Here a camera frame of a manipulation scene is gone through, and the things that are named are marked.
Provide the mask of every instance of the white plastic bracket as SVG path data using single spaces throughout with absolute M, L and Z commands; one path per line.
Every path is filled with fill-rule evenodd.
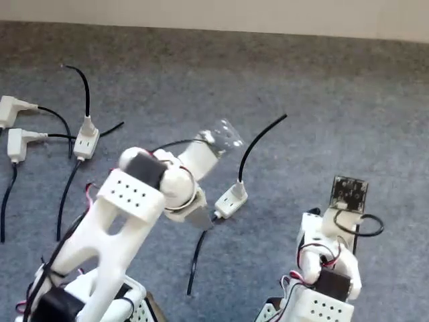
M 322 293 L 297 286 L 281 322 L 351 322 L 354 306 Z
M 52 265 L 53 270 L 67 274 L 85 260 L 99 258 L 97 281 L 79 313 L 79 322 L 102 319 L 123 284 L 126 269 L 165 207 L 161 192 L 119 169 L 112 171 L 97 197 Z M 119 233 L 110 235 L 109 227 L 120 213 L 127 220 Z M 49 288 L 46 280 L 34 305 Z

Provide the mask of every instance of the perforated bracket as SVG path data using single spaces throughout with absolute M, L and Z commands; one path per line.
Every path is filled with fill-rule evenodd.
M 97 197 L 148 223 L 158 218 L 157 209 L 165 207 L 160 191 L 119 169 L 110 173 Z
M 294 308 L 293 316 L 299 321 L 311 322 L 350 322 L 354 311 L 354 306 L 308 288 L 302 291 Z
M 259 315 L 257 316 L 255 322 L 266 322 L 269 321 L 277 313 L 274 305 L 271 303 L 266 303 Z

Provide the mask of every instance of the gray carpet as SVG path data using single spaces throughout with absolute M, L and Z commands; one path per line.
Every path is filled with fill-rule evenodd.
M 385 233 L 361 239 L 363 290 L 354 322 L 427 321 L 429 292 L 429 47 L 419 44 L 186 30 L 0 23 L 0 95 L 53 108 L 76 133 L 84 113 L 107 129 L 77 174 L 64 226 L 85 208 L 86 182 L 102 183 L 130 146 L 153 148 L 226 117 L 249 143 L 283 112 L 289 118 L 248 159 L 250 199 L 207 235 L 192 297 L 185 295 L 199 231 L 161 217 L 129 268 L 170 321 L 252 321 L 278 278 L 294 267 L 301 212 L 328 205 L 336 174 L 370 182 L 367 211 Z M 17 127 L 63 133 L 49 115 Z M 0 137 L 0 194 L 11 176 Z M 0 246 L 0 315 L 14 305 L 54 243 L 62 189 L 74 162 L 64 140 L 29 146 Z M 241 153 L 204 180 L 211 205 L 235 181 Z

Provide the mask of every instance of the hole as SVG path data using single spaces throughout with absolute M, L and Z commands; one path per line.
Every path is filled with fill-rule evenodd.
M 118 215 L 110 224 L 110 226 L 107 226 L 107 225 L 105 226 L 105 229 L 110 236 L 114 236 L 121 232 L 126 222 L 127 222 L 126 216 Z

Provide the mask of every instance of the white power outlet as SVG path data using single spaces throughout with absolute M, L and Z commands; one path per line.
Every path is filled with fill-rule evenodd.
M 228 219 L 247 200 L 247 192 L 244 189 L 244 184 L 237 181 L 230 189 L 222 195 L 221 198 L 214 204 L 217 213 L 224 219 Z
M 94 155 L 99 138 L 100 133 L 98 129 L 95 129 L 91 136 L 83 134 L 81 129 L 74 143 L 74 155 L 77 158 L 91 159 Z

